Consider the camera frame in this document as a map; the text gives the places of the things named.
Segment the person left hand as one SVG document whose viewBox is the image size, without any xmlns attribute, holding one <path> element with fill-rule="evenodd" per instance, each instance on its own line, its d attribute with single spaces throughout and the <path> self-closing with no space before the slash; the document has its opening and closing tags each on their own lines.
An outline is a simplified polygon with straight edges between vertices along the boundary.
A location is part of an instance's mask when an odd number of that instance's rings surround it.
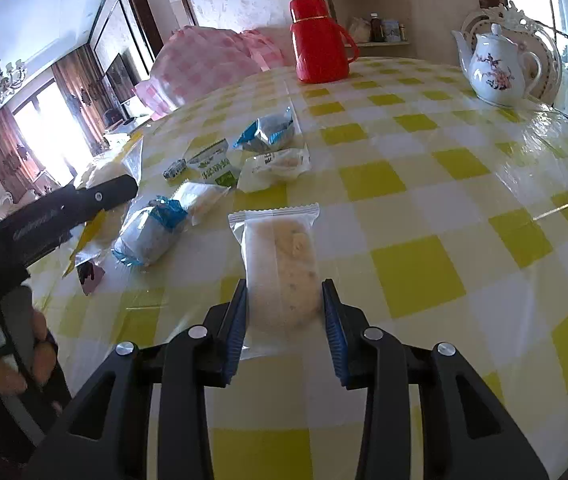
<svg viewBox="0 0 568 480">
<path fill-rule="evenodd" d="M 26 335 L 11 336 L 18 351 L 18 360 L 39 388 L 43 388 L 52 378 L 57 364 L 57 350 L 44 314 L 38 309 L 30 309 L 31 328 Z M 27 390 L 26 376 L 7 363 L 0 356 L 0 396 L 17 396 Z"/>
</svg>

